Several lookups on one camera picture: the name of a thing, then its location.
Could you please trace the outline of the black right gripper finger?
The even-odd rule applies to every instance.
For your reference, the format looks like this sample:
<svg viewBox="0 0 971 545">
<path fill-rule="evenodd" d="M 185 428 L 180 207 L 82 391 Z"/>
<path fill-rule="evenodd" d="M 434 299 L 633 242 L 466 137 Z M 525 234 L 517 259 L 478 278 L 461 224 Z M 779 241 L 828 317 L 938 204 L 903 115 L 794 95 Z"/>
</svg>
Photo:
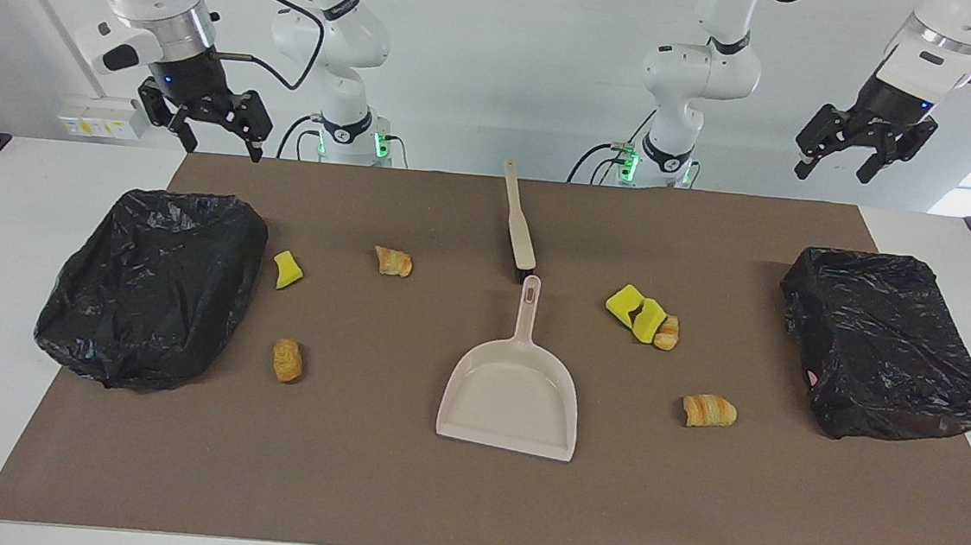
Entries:
<svg viewBox="0 0 971 545">
<path fill-rule="evenodd" d="M 187 154 L 194 153 L 195 148 L 199 145 L 198 139 L 195 138 L 195 133 L 191 127 L 188 125 L 189 119 L 189 108 L 178 107 L 174 114 L 170 116 L 167 129 L 175 134 L 175 137 L 179 139 L 183 150 Z"/>
<path fill-rule="evenodd" d="M 238 96 L 235 133 L 245 143 L 252 162 L 260 162 L 263 144 L 270 136 L 273 123 L 265 104 L 255 90 Z"/>
</svg>

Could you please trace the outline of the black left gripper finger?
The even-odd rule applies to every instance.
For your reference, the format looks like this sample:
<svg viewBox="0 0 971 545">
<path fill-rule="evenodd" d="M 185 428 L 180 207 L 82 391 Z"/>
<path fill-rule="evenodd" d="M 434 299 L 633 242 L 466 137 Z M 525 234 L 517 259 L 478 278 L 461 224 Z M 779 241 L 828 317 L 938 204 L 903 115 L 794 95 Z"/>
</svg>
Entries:
<svg viewBox="0 0 971 545">
<path fill-rule="evenodd" d="M 897 161 L 909 161 L 938 130 L 937 126 L 916 124 L 898 130 L 893 124 L 871 123 L 864 139 L 872 146 L 871 156 L 857 171 L 857 179 L 867 184 L 883 168 Z"/>
<path fill-rule="evenodd" d="M 794 173 L 799 180 L 809 178 L 816 164 L 830 151 L 839 150 L 841 130 L 845 127 L 845 116 L 834 105 L 822 105 L 818 112 L 804 125 L 796 136 L 800 158 Z"/>
</svg>

